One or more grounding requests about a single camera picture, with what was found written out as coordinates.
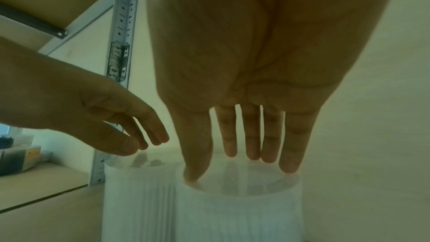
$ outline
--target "skin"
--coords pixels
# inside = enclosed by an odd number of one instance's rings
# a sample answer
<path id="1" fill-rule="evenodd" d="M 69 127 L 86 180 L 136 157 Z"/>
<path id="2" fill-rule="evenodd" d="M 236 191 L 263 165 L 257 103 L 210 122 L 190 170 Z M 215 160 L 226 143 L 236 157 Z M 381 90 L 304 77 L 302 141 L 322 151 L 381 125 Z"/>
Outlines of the skin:
<path id="1" fill-rule="evenodd" d="M 169 140 L 155 111 L 117 82 L 0 38 L 0 123 L 51 129 L 120 156 Z M 104 121 L 121 125 L 126 135 Z"/>
<path id="2" fill-rule="evenodd" d="M 360 55 L 388 0 L 148 0 L 157 90 L 197 180 L 212 155 L 209 109 L 237 153 L 296 172 L 318 112 Z M 260 107 L 264 139 L 260 139 Z M 282 126 L 285 141 L 281 147 Z"/>

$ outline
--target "palm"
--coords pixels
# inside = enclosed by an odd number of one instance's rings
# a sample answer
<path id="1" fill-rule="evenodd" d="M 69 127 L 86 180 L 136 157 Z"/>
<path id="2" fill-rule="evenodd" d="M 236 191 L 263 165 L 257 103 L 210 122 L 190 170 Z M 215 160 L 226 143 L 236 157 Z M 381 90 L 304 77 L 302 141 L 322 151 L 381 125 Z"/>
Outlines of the palm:
<path id="1" fill-rule="evenodd" d="M 266 162 L 276 160 L 285 112 L 280 166 L 295 172 L 319 109 L 357 59 L 385 2 L 148 0 L 157 88 L 187 165 L 200 168 L 196 176 L 207 167 L 210 152 L 192 150 L 210 150 L 211 140 L 192 138 L 210 138 L 211 107 L 224 149 L 235 155 L 236 104 L 242 107 L 248 157 Z"/>

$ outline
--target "cylindrical filter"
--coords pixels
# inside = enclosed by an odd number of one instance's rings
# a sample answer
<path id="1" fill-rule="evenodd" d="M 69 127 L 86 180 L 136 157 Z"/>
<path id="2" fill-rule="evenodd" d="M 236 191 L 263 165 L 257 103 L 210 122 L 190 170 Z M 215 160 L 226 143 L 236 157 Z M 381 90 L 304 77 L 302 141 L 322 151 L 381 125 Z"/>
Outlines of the cylindrical filter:
<path id="1" fill-rule="evenodd" d="M 175 241 L 176 150 L 142 151 L 105 165 L 102 242 Z"/>
<path id="2" fill-rule="evenodd" d="M 176 178 L 176 242 L 303 242 L 303 185 L 277 165 L 217 156 L 194 184 Z"/>

